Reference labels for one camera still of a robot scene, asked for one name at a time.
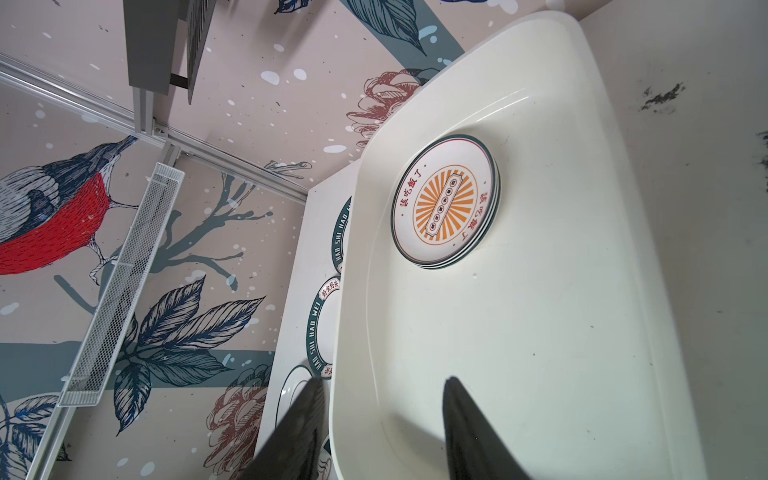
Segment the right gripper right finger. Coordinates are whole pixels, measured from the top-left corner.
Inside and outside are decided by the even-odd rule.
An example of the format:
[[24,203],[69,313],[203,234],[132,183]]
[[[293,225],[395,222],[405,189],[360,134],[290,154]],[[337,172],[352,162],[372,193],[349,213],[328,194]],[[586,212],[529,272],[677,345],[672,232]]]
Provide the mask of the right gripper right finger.
[[457,377],[444,384],[442,414],[451,479],[530,479]]

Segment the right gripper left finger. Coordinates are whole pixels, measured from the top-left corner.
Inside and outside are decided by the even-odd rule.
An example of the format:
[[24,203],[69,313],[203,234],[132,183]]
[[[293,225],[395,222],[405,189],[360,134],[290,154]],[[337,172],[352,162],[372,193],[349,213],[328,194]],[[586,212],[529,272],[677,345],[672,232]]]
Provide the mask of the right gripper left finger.
[[326,423],[324,384],[312,378],[237,479],[318,479]]

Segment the orange sunburst plate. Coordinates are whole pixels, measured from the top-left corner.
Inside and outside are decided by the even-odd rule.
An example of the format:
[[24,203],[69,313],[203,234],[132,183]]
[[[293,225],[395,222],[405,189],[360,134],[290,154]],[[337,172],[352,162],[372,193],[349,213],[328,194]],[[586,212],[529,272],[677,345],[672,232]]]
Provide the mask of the orange sunburst plate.
[[390,216],[394,245],[421,268],[453,265],[482,241],[500,196],[499,168],[479,139],[440,138],[415,156],[398,183]]

